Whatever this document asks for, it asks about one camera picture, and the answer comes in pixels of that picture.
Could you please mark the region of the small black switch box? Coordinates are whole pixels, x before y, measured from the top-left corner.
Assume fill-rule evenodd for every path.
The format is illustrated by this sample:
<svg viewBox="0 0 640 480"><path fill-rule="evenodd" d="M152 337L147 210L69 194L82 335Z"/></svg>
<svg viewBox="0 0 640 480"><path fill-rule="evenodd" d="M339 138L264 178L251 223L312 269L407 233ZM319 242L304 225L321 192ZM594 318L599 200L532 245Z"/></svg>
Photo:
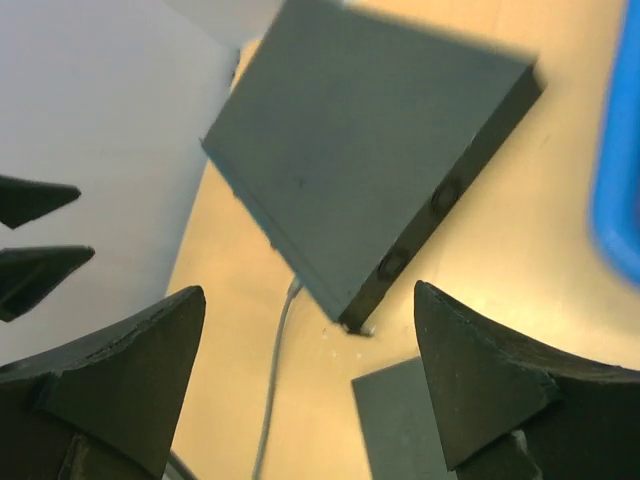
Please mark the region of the small black switch box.
<svg viewBox="0 0 640 480"><path fill-rule="evenodd" d="M418 357L351 382L374 479L454 479L447 470Z"/></svg>

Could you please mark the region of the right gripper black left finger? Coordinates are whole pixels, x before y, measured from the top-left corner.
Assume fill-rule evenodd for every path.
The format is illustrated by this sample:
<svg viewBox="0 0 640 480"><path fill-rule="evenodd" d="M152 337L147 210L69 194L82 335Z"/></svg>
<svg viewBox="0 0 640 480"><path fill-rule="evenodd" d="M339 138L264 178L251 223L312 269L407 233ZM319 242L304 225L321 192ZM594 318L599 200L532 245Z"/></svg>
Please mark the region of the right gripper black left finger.
<svg viewBox="0 0 640 480"><path fill-rule="evenodd" d="M2 366L2 478L162 478L204 317L190 286Z"/></svg>

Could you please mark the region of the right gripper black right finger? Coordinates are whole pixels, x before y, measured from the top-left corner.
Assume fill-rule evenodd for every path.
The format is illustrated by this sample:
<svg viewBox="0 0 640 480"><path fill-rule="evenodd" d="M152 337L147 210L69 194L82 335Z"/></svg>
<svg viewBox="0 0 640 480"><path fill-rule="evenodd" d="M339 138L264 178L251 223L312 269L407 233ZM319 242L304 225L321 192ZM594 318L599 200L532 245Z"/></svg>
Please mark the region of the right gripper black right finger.
<svg viewBox="0 0 640 480"><path fill-rule="evenodd" d="M427 282L415 285L414 324L458 478L638 478L638 371L551 347Z"/></svg>

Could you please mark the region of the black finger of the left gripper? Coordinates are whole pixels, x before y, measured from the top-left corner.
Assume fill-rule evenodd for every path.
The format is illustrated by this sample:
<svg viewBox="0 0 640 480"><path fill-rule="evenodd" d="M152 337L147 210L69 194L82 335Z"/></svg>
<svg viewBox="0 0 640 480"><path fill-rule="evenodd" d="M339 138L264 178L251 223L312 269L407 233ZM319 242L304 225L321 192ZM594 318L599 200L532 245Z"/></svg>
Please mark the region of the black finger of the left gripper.
<svg viewBox="0 0 640 480"><path fill-rule="evenodd" d="M92 247L82 245L2 249L1 320L31 311L94 255Z"/></svg>
<svg viewBox="0 0 640 480"><path fill-rule="evenodd" d="M1 223L16 229L80 196L81 191L73 185L1 176Z"/></svg>

